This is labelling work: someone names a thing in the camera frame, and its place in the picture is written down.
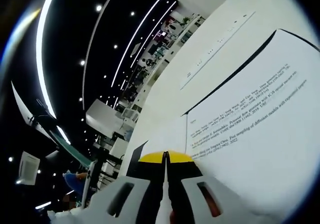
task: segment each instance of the ceiling light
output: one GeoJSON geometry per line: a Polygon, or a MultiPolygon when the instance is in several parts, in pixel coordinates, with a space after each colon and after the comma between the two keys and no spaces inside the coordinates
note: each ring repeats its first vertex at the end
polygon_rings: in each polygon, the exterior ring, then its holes
{"type": "Polygon", "coordinates": [[[116,98],[116,100],[115,100],[115,102],[114,102],[114,106],[113,106],[114,108],[116,107],[117,101],[118,101],[118,97],[116,98]]]}
{"type": "Polygon", "coordinates": [[[126,82],[126,80],[123,81],[123,83],[122,83],[122,85],[121,85],[121,88],[120,88],[121,90],[122,90],[122,88],[124,87],[123,85],[125,84],[125,82],[126,82]]]}
{"type": "Polygon", "coordinates": [[[69,194],[71,194],[72,192],[74,192],[74,190],[71,190],[71,191],[69,191],[67,194],[65,194],[65,195],[69,195],[69,194]]]}
{"type": "Polygon", "coordinates": [[[48,107],[49,113],[56,119],[56,115],[54,113],[54,110],[52,108],[49,95],[46,89],[46,84],[45,84],[45,76],[44,76],[44,71],[43,71],[43,63],[42,63],[42,42],[43,42],[43,33],[44,33],[44,28],[45,28],[45,20],[49,11],[49,7],[51,4],[52,0],[45,0],[40,18],[39,18],[39,23],[38,23],[38,28],[37,28],[37,35],[36,35],[36,40],[35,40],[35,59],[36,59],[36,68],[38,72],[38,78],[40,82],[40,88],[43,94],[44,101],[48,107]]]}
{"type": "Polygon", "coordinates": [[[58,131],[60,132],[60,134],[62,135],[63,139],[66,141],[66,143],[68,143],[69,145],[71,145],[71,142],[69,141],[68,137],[66,136],[66,134],[64,133],[64,131],[57,126],[58,131]]]}
{"type": "Polygon", "coordinates": [[[144,21],[146,20],[146,18],[148,17],[148,15],[149,15],[149,14],[151,13],[151,11],[155,8],[155,6],[158,4],[159,1],[160,1],[160,0],[157,0],[157,1],[152,5],[152,7],[149,9],[149,11],[148,11],[147,14],[145,15],[145,17],[142,19],[142,21],[141,21],[141,23],[139,24],[138,28],[135,30],[133,36],[131,37],[131,40],[129,41],[129,44],[128,44],[127,48],[125,49],[124,54],[123,54],[123,56],[122,56],[122,58],[121,58],[121,60],[120,60],[120,62],[119,62],[118,68],[117,68],[116,71],[115,71],[116,73],[114,74],[114,77],[113,77],[113,80],[112,80],[112,83],[111,83],[111,87],[112,87],[112,86],[114,85],[114,83],[115,83],[115,80],[116,80],[118,71],[119,71],[119,69],[120,69],[120,66],[121,66],[121,64],[122,64],[122,62],[123,62],[123,59],[124,59],[125,55],[127,54],[127,51],[128,51],[128,49],[129,49],[132,41],[134,40],[137,32],[139,31],[139,29],[141,28],[142,24],[144,23],[144,21]]]}
{"type": "Polygon", "coordinates": [[[43,207],[46,207],[47,205],[50,205],[51,204],[51,201],[45,203],[45,204],[42,204],[42,205],[39,205],[39,206],[36,206],[35,209],[38,210],[38,209],[41,209],[43,207]]]}
{"type": "Polygon", "coordinates": [[[101,9],[102,9],[102,5],[97,5],[97,6],[96,6],[96,11],[97,11],[97,12],[100,12],[101,9]]]}
{"type": "Polygon", "coordinates": [[[145,44],[147,43],[147,41],[148,41],[149,37],[151,36],[151,34],[155,31],[157,25],[160,23],[160,21],[166,16],[166,14],[169,12],[169,10],[170,10],[175,4],[176,4],[176,1],[174,1],[174,3],[173,3],[173,4],[168,8],[168,10],[162,15],[162,17],[160,18],[160,20],[156,23],[156,25],[154,26],[154,28],[151,30],[150,34],[148,35],[148,37],[145,39],[144,43],[142,44],[140,50],[139,50],[138,53],[136,54],[135,59],[134,59],[134,61],[132,62],[130,68],[132,68],[132,66],[134,65],[136,58],[139,56],[141,50],[143,49],[143,47],[144,47],[145,44]]]}

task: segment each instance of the white table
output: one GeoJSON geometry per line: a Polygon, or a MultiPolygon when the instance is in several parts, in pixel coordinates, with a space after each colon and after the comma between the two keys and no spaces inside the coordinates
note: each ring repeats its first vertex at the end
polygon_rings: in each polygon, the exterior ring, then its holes
{"type": "Polygon", "coordinates": [[[155,130],[183,115],[217,87],[277,28],[293,32],[318,45],[317,36],[293,0],[227,0],[200,26],[152,86],[132,134],[120,175],[125,175],[133,151],[155,130]],[[180,90],[195,61],[244,14],[256,13],[224,47],[180,90]]]}

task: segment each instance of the person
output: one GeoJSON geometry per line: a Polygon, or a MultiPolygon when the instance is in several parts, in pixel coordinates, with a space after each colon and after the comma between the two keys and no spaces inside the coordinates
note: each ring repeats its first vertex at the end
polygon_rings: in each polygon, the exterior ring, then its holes
{"type": "Polygon", "coordinates": [[[84,185],[86,182],[86,176],[87,173],[80,173],[80,174],[74,174],[74,173],[64,173],[64,180],[67,183],[67,185],[74,190],[78,195],[82,196],[84,185]]]}

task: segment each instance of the ceiling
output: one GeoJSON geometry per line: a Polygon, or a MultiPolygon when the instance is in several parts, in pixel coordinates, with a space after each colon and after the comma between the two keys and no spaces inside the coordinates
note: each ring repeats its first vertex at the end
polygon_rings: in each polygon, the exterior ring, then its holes
{"type": "MultiPolygon", "coordinates": [[[[37,1],[39,7],[44,2],[44,0],[37,1]]],[[[83,103],[79,101],[79,98],[82,97],[84,67],[80,62],[86,57],[93,29],[99,16],[96,6],[103,5],[106,0],[52,0],[42,40],[42,66],[45,85],[60,126],[71,144],[89,158],[89,150],[98,133],[88,127],[81,119],[85,119],[85,112],[95,99],[98,98],[103,102],[109,100],[108,105],[113,106],[116,98],[122,94],[121,85],[124,79],[130,77],[134,69],[134,66],[130,68],[133,60],[130,58],[130,53],[136,44],[144,42],[155,24],[175,0],[159,1],[141,25],[124,56],[137,27],[156,1],[110,1],[96,29],[86,63],[85,108],[83,109],[83,103]],[[111,87],[117,69],[118,73],[113,87],[111,87]]],[[[39,16],[32,22],[18,46],[13,60],[14,71],[12,73],[12,82],[17,92],[34,114],[39,113],[36,99],[45,103],[39,84],[35,58],[38,23],[39,16]]],[[[154,32],[156,33],[159,28],[160,25],[155,28],[154,32]]],[[[11,96],[11,100],[12,105],[15,105],[13,96],[11,96]]],[[[14,179],[17,175],[16,170],[22,151],[28,151],[41,158],[40,169],[42,172],[37,177],[36,186],[28,188],[29,194],[32,193],[34,196],[35,204],[51,200],[53,196],[54,199],[61,198],[68,191],[61,173],[67,169],[76,170],[79,165],[75,162],[72,163],[72,158],[64,154],[59,156],[55,163],[46,161],[44,157],[56,150],[57,146],[25,125],[18,114],[15,114],[14,117],[19,120],[19,123],[15,122],[15,125],[19,124],[20,134],[25,138],[24,141],[19,141],[19,138],[16,137],[14,144],[11,144],[6,151],[7,156],[13,156],[15,159],[10,163],[10,168],[14,173],[12,178],[14,179]]]]}

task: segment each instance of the paper sheet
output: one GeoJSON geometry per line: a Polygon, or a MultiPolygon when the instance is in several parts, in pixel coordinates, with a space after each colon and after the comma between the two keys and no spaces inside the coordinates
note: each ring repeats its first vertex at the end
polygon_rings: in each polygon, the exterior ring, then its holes
{"type": "Polygon", "coordinates": [[[167,150],[185,153],[185,144],[187,141],[186,120],[187,115],[184,115],[175,119],[168,125],[162,126],[144,145],[141,156],[167,150]]]}
{"type": "Polygon", "coordinates": [[[277,30],[251,63],[190,111],[187,151],[204,174],[277,219],[318,172],[320,54],[277,30]]]}

